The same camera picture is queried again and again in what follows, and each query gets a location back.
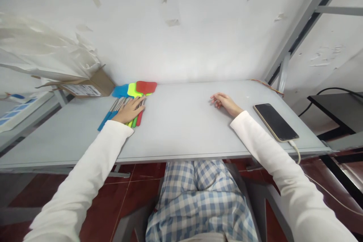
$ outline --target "chair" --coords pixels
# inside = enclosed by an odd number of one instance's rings
[[[265,200],[268,200],[287,240],[293,242],[294,239],[286,220],[286,213],[281,208],[281,197],[275,187],[268,183],[257,182],[241,177],[235,164],[226,164],[226,167],[236,181],[238,188],[246,197],[259,241],[267,241]],[[135,230],[138,242],[145,242],[147,220],[159,200],[162,184],[163,178],[160,180],[158,197],[152,199],[147,205],[137,209],[120,220],[113,242],[129,242],[133,230]]]

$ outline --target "plastic bag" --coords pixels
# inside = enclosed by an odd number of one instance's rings
[[[0,66],[42,78],[90,78],[101,63],[96,50],[77,35],[75,42],[35,20],[0,13]]]

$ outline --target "hand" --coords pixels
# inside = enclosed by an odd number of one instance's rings
[[[137,108],[137,106],[140,105],[140,103],[145,99],[145,96],[143,97],[136,97],[135,99],[130,99],[126,105],[123,104],[118,111],[118,114],[115,115],[114,118],[112,118],[113,121],[120,122],[122,124],[126,124],[133,120],[136,116],[139,115],[140,112],[145,110],[145,106],[140,106]]]
[[[234,118],[236,118],[243,110],[238,107],[238,105],[230,98],[228,95],[224,93],[216,93],[211,96],[212,103],[216,103],[216,107],[220,109],[220,107],[225,107],[227,112]]]

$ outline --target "table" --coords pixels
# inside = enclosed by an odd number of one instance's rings
[[[146,100],[141,126],[127,139],[116,163],[251,157],[229,127],[232,119],[209,97],[225,92],[268,129],[252,106],[270,103],[300,136],[301,155],[330,152],[274,91],[253,81],[160,85]],[[0,158],[1,169],[73,166],[96,138],[112,97],[73,99]],[[288,143],[280,143],[294,155]]]
[[[363,131],[363,99],[350,93],[309,96],[308,99],[340,127],[318,136],[329,140]]]
[[[11,110],[16,103],[9,101],[0,101],[0,116]],[[36,125],[39,121],[45,118],[49,113],[58,108],[59,102],[55,96],[47,100],[43,105],[36,109],[31,115],[24,119],[14,129],[0,133],[0,152],[7,148],[17,138],[23,135],[23,133],[29,128]]]

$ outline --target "smartphone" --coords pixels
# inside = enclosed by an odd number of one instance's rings
[[[282,118],[282,116],[269,104],[259,104],[253,106],[257,114],[261,117],[272,135],[279,142],[287,142],[298,139],[297,133]]]

